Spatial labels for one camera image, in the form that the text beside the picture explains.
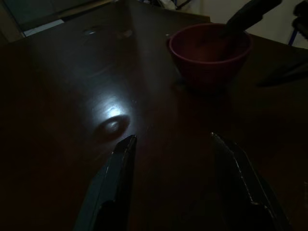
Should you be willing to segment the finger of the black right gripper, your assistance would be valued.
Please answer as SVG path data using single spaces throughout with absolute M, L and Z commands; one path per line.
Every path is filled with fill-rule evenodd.
M 274 87 L 304 78 L 308 78 L 308 61 L 295 60 L 274 70 L 264 80 L 260 81 L 257 86 Z
M 281 4 L 281 0 L 251 0 L 239 9 L 225 25 L 225 38 L 238 36 L 257 24 L 263 16 Z

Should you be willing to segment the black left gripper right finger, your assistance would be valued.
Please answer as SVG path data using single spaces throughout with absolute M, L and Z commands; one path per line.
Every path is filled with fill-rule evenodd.
M 245 151 L 211 134 L 224 217 L 231 231 L 290 231 L 292 226 L 274 191 Z

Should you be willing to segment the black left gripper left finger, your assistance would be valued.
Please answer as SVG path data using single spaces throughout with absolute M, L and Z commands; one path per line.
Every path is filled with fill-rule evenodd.
M 136 135 L 130 135 L 117 143 L 105 165 L 93 177 L 73 230 L 127 229 L 136 144 Z

